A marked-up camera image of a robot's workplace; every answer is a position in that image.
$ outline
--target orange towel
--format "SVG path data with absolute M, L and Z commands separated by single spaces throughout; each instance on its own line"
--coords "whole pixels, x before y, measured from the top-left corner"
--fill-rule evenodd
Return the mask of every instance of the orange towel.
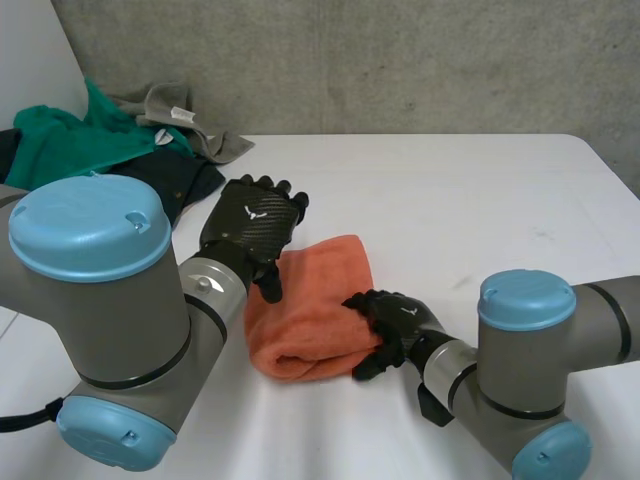
M 360 239 L 345 235 L 278 262 L 283 298 L 270 305 L 249 292 L 245 336 L 253 365 L 265 375 L 299 382 L 351 373 L 380 342 L 355 310 L 341 305 L 373 288 Z

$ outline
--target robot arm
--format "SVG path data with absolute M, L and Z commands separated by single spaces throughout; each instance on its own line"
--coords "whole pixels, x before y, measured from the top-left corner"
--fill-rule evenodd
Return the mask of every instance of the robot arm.
M 57 416 L 69 445 L 131 471 L 159 463 L 249 285 L 282 296 L 275 260 L 308 205 L 289 190 L 268 177 L 230 181 L 200 250 L 178 268 L 142 182 L 75 177 L 29 194 L 0 185 L 0 305 L 49 323 L 81 378 Z
M 374 330 L 393 331 L 382 334 L 368 378 L 406 358 L 422 377 L 426 419 L 442 427 L 457 418 L 516 480 L 574 480 L 588 466 L 591 442 L 563 413 L 567 376 L 640 358 L 637 292 L 640 277 L 571 287 L 546 272 L 498 273 L 481 287 L 477 349 L 444 333 L 418 300 L 383 292 L 345 304 Z M 398 352 L 394 335 L 400 361 L 387 351 Z

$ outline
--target concrete wall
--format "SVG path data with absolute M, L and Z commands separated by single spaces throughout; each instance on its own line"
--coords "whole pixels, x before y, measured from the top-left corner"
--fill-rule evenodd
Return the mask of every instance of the concrete wall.
M 110 92 L 241 133 L 563 132 L 640 194 L 638 0 L 54 0 Z

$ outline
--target carbon fiber hand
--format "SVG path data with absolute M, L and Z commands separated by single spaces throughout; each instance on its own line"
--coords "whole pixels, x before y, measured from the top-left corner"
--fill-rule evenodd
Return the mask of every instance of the carbon fiber hand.
M 200 235 L 201 248 L 222 242 L 239 246 L 253 267 L 252 280 L 270 303 L 282 298 L 275 261 L 291 241 L 293 229 L 302 222 L 309 205 L 306 193 L 290 198 L 290 191 L 288 181 L 274 186 L 267 176 L 257 182 L 250 175 L 231 180 Z
M 401 293 L 369 290 L 356 293 L 342 305 L 364 315 L 371 331 L 383 341 L 353 369 L 356 380 L 369 380 L 391 365 L 399 367 L 422 335 L 442 331 L 440 322 L 424 303 Z

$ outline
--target blue joint cover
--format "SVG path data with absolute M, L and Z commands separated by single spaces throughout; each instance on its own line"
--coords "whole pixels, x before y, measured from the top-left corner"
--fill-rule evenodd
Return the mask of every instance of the blue joint cover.
M 158 194 L 120 175 L 58 180 L 22 198 L 9 217 L 9 243 L 31 270 L 97 283 L 139 273 L 171 245 Z
M 78 452 L 132 472 L 158 465 L 177 438 L 154 418 L 93 397 L 68 397 L 56 423 L 64 441 Z
M 578 480 L 591 460 L 589 434 L 563 422 L 531 440 L 513 459 L 513 480 Z
M 571 286 L 540 270 L 496 273 L 480 286 L 480 320 L 499 330 L 542 330 L 565 321 L 575 309 L 576 296 Z

